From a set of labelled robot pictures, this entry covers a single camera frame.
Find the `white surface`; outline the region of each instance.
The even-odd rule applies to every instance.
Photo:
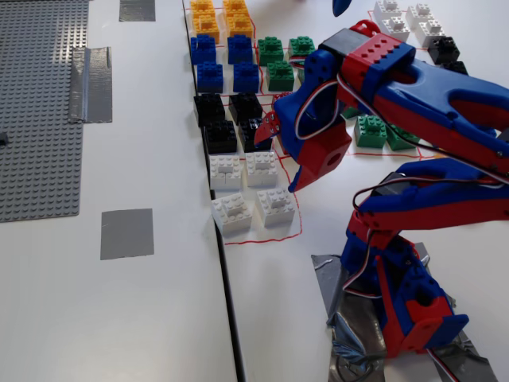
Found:
[[[341,28],[367,18],[368,10],[372,15],[373,3],[354,0],[340,18],[333,17],[329,0],[248,0],[247,6],[258,38],[276,36],[286,46],[290,38],[310,36],[318,46]],[[469,73],[509,87],[508,53],[502,49],[507,45],[504,28],[509,3],[487,0],[482,7],[472,0],[428,3],[460,47]],[[415,3],[399,5],[407,9]],[[478,25],[475,29],[468,21],[473,19]],[[408,43],[419,47],[413,33]],[[432,62],[424,50],[418,51],[418,57]],[[263,97],[260,100],[270,102]],[[310,256],[341,253],[354,192],[376,184],[411,160],[360,155],[355,146],[349,152],[336,170],[297,193],[301,235],[282,242],[226,246],[240,345],[250,382],[327,381],[331,337]],[[387,146],[384,153],[390,153]],[[293,161],[282,162],[293,178],[297,171]],[[280,177],[278,186],[284,187],[284,181],[287,185]],[[492,222],[403,233],[410,240],[425,243],[433,276],[458,300],[458,313],[469,315],[466,332],[478,350],[489,357],[499,380],[509,379],[505,356],[509,343],[509,305],[505,299],[508,227],[508,223]],[[389,361],[386,380],[439,382],[440,378],[431,359],[423,355]]]
[[[209,156],[210,189],[240,189],[242,169],[238,155]]]
[[[80,215],[0,224],[2,382],[237,381],[181,4],[156,8],[90,2],[113,123],[84,127]],[[100,261],[101,212],[145,208],[155,254]]]
[[[212,217],[223,235],[249,229],[253,212],[247,207],[242,194],[235,193],[212,201]]]
[[[291,223],[297,209],[288,190],[282,188],[258,191],[256,207],[264,227]]]

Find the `robotic arm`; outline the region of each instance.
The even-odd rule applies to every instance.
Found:
[[[362,204],[354,200],[341,256],[352,275],[344,290],[373,299],[388,356],[396,357],[446,345],[468,323],[399,233],[509,220],[509,90],[415,60],[415,48],[378,32],[362,21],[324,41],[305,59],[301,88],[275,100],[255,143],[281,135],[301,165],[290,192],[341,162],[351,141],[345,106],[449,157],[407,163],[359,191],[372,191]]]

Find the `wire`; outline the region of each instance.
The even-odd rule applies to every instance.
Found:
[[[439,149],[439,148],[434,148],[432,146],[428,146],[428,145],[423,145],[421,143],[416,143],[416,142],[412,142],[408,139],[406,139],[404,136],[402,136],[401,134],[399,134],[388,122],[387,120],[380,114],[379,111],[377,111],[374,107],[370,106],[369,103],[363,99],[363,97],[361,95],[359,95],[354,89],[352,89],[351,86],[349,86],[346,82],[346,80],[343,78],[343,75],[341,74],[341,72],[338,72],[337,73],[337,81],[338,81],[338,84],[346,91],[348,92],[351,96],[353,96],[355,99],[357,99],[362,105],[365,106],[366,109],[369,110],[370,113],[372,113],[373,115],[379,117],[386,125],[387,125],[387,128],[391,129],[392,132],[394,134],[396,134],[402,141],[406,142],[406,143],[409,143],[413,146],[416,146],[416,147],[420,147],[422,149],[425,149],[425,150],[428,150],[428,151],[431,151],[431,152],[434,152],[434,153],[438,153],[438,154],[442,154],[446,157],[449,157],[449,158],[452,158],[452,159],[455,159],[461,163],[464,163],[465,165],[468,165],[468,166],[471,166],[473,167],[474,169],[476,170],[479,170],[485,174],[487,174],[488,176],[490,177],[493,177],[495,178],[497,181],[501,181],[502,183],[506,184],[506,185],[509,185],[509,179],[507,179],[506,177],[504,177],[503,175],[499,174],[499,173],[496,173],[495,171],[491,171],[491,170],[488,170],[488,169],[485,169],[484,167],[482,166],[479,166],[477,165],[477,163],[473,162],[473,161],[470,161],[466,158],[462,158],[461,156],[459,155],[456,155],[456,154],[453,154],[453,153],[449,153],[448,151],[444,151],[442,149]]]
[[[394,183],[403,183],[405,181],[418,181],[421,183],[457,183],[457,184],[474,184],[479,185],[481,187],[488,187],[488,188],[500,188],[500,186],[504,185],[493,185],[492,181],[484,181],[481,179],[429,179],[427,177],[400,177],[398,179],[391,179],[389,181],[384,181],[378,185],[373,185],[371,187],[367,187],[365,189],[361,189],[356,192],[356,194],[353,196],[353,208],[356,211],[359,211],[359,206],[356,203],[357,197],[361,193],[366,193],[367,191],[372,191],[373,189],[377,189],[378,187],[383,187],[385,185],[393,185]]]
[[[352,288],[349,288],[350,285],[356,281],[366,270],[367,263],[369,263],[369,252],[370,252],[370,246],[371,246],[371,238],[375,234],[375,231],[367,231],[367,250],[366,250],[366,256],[364,256],[364,261],[362,267],[347,281],[343,284],[343,290],[349,294],[354,294],[356,296],[365,297],[365,298],[382,298],[382,296],[377,296],[376,294],[370,294],[370,293],[364,293],[359,290],[355,290]]]
[[[454,376],[453,372],[451,372],[449,368],[440,360],[440,358],[437,357],[433,350],[431,349],[426,350],[428,351],[428,354],[433,359],[433,361],[435,361],[435,363],[438,364],[438,366],[440,366],[440,368],[444,371],[445,374],[447,374],[447,376],[451,379],[452,382],[460,382],[460,380],[458,380]]]
[[[325,89],[330,88],[331,86],[336,86],[337,81],[336,80],[330,80],[327,82],[324,82],[322,85],[315,88],[315,90],[309,95],[308,99],[302,104],[301,108],[299,109],[297,113],[297,117],[295,118],[295,135],[297,138],[299,138],[302,141],[305,141],[306,139],[310,139],[312,137],[315,137],[322,132],[326,131],[330,126],[334,124],[334,122],[337,119],[337,116],[340,112],[340,101],[336,100],[336,105],[334,107],[334,115],[332,116],[332,119],[329,123],[327,123],[325,126],[323,126],[320,130],[314,131],[311,134],[308,135],[300,135],[299,133],[299,125],[301,124],[301,118],[304,115],[305,111],[309,107],[309,105],[318,97],[320,93],[322,93]]]

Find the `black lego brick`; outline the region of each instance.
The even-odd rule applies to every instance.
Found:
[[[252,118],[262,118],[262,105],[254,93],[230,95],[230,112],[235,124]]]
[[[463,61],[456,61],[456,62],[448,62],[446,64],[440,65],[441,68],[450,70],[452,72],[465,74],[468,76],[468,72],[466,67],[464,66]]]
[[[452,37],[440,37],[431,41],[428,53],[437,65],[458,61],[460,51]]]
[[[0,146],[7,146],[9,144],[9,136],[7,133],[0,133]]]
[[[195,96],[194,114],[199,127],[214,121],[224,121],[225,112],[220,95],[203,94]]]
[[[232,121],[215,121],[204,126],[205,144],[209,154],[227,154],[237,151],[237,136]]]
[[[272,139],[267,139],[262,142],[258,147],[255,146],[255,133],[256,129],[262,124],[261,118],[252,118],[247,121],[242,121],[239,124],[239,138],[242,143],[244,153],[252,153],[254,151],[270,150],[272,146]]]

